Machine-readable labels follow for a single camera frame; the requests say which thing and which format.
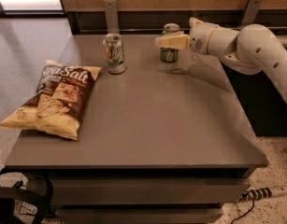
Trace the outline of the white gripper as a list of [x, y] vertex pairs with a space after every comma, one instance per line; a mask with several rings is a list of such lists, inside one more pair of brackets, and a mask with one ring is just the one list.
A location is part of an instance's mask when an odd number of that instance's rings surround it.
[[194, 52], [208, 55], [208, 42], [219, 25], [200, 21], [195, 17], [189, 19], [189, 25], [190, 36], [183, 31], [164, 34], [155, 39], [155, 45], [165, 49], [187, 49], [190, 47]]

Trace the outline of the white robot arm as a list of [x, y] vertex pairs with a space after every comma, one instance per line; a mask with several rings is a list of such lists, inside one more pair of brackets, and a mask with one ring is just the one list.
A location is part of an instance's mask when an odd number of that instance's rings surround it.
[[155, 44], [214, 56], [244, 75], [264, 72], [287, 104], [287, 50], [267, 27], [250, 24], [237, 31], [194, 17], [189, 25], [189, 34], [161, 35]]

